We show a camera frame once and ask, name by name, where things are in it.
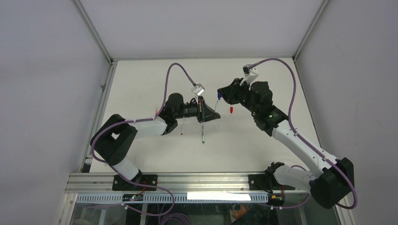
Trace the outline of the white blue marker pen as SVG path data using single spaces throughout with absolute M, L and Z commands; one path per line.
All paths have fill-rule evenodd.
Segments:
M 214 111 L 215 112 L 217 112 L 217 109 L 218 109 L 218 104 L 219 104 L 219 99 L 216 101 L 216 103 L 215 103 L 215 107 L 214 107 Z

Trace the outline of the white black marker pen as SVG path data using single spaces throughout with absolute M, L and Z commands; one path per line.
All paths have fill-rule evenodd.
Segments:
M 204 131 L 204 123 L 201 123 L 201 141 L 204 144 L 205 143 L 205 131 Z

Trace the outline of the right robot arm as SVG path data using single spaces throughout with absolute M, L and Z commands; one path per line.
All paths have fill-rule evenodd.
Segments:
M 265 170 L 265 185 L 276 190 L 287 185 L 306 191 L 322 207 L 330 209 L 349 193 L 354 193 L 354 165 L 348 158 L 338 159 L 310 141 L 293 126 L 290 118 L 273 104 L 268 82 L 248 84 L 236 78 L 217 90 L 229 105 L 240 104 L 253 117 L 256 126 L 293 152 L 308 168 L 295 169 L 272 163 Z

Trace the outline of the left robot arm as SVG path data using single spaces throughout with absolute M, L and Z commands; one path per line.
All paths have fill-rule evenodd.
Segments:
M 179 93 L 170 94 L 160 114 L 155 119 L 127 122 L 119 114 L 113 114 L 92 137 L 90 146 L 110 167 L 116 169 L 129 190 L 141 185 L 142 172 L 131 162 L 127 153 L 135 139 L 161 136 L 171 133 L 178 126 L 178 119 L 195 117 L 198 123 L 220 119 L 220 114 L 209 107 L 199 96 L 184 102 Z

